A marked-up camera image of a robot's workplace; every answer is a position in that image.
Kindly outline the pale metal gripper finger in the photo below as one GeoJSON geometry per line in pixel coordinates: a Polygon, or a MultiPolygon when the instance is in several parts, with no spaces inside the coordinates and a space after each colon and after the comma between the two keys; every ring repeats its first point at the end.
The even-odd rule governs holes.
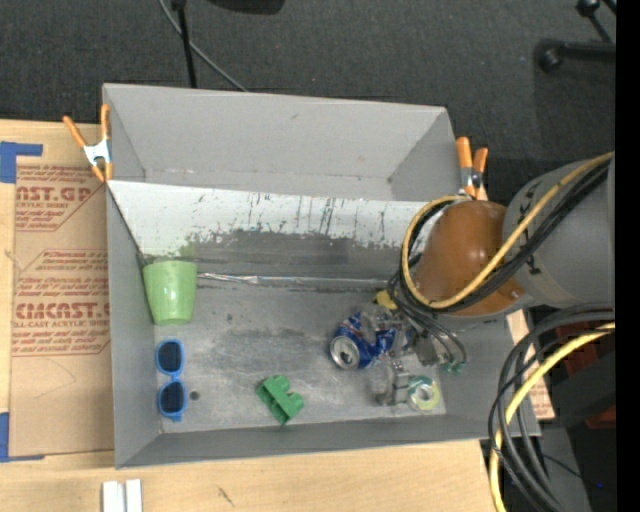
{"type": "Polygon", "coordinates": [[[365,304],[361,308],[360,322],[363,334],[377,334],[401,325],[393,311],[379,304],[365,304]]]}
{"type": "Polygon", "coordinates": [[[406,403],[411,375],[401,360],[390,359],[385,367],[385,387],[376,397],[382,406],[406,403]]]}

